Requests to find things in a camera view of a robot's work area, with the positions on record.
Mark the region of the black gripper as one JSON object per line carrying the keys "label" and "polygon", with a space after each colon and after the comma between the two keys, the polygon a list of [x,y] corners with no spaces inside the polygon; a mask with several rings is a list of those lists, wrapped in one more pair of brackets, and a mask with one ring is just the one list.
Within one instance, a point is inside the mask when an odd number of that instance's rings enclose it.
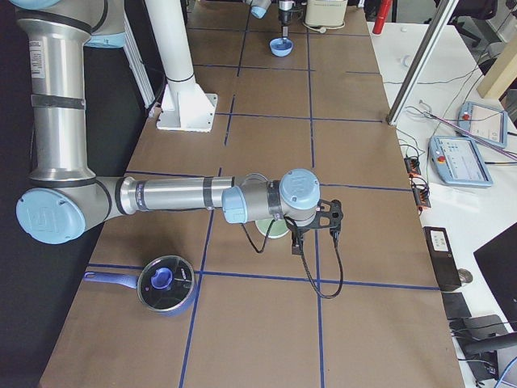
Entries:
{"label": "black gripper", "polygon": [[282,38],[288,38],[288,25],[292,21],[294,1],[279,0],[279,21],[282,25]]}
{"label": "black gripper", "polygon": [[314,218],[308,225],[301,226],[294,219],[285,216],[284,220],[286,222],[287,228],[292,233],[292,254],[300,255],[302,253],[302,245],[299,242],[298,238],[302,238],[303,234],[308,232],[309,230],[315,230],[319,228],[319,220]]}

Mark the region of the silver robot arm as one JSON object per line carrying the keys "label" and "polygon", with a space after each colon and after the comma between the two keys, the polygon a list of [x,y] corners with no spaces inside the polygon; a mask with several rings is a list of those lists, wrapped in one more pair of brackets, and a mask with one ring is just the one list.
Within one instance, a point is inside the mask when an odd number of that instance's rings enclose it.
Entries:
{"label": "silver robot arm", "polygon": [[139,181],[122,176],[135,137],[109,141],[99,151],[99,173],[87,162],[85,48],[125,43],[121,1],[17,1],[32,72],[36,164],[32,187],[17,202],[21,228],[35,240],[61,244],[114,217],[159,210],[221,209],[229,223],[285,219],[312,228],[322,201],[317,177],[305,169],[269,181],[185,178]]}
{"label": "silver robot arm", "polygon": [[[244,3],[250,7],[250,13],[256,18],[261,19],[271,5],[270,0],[245,0]],[[288,26],[292,21],[295,2],[292,0],[278,0],[278,20],[281,25],[282,39],[288,38]]]}

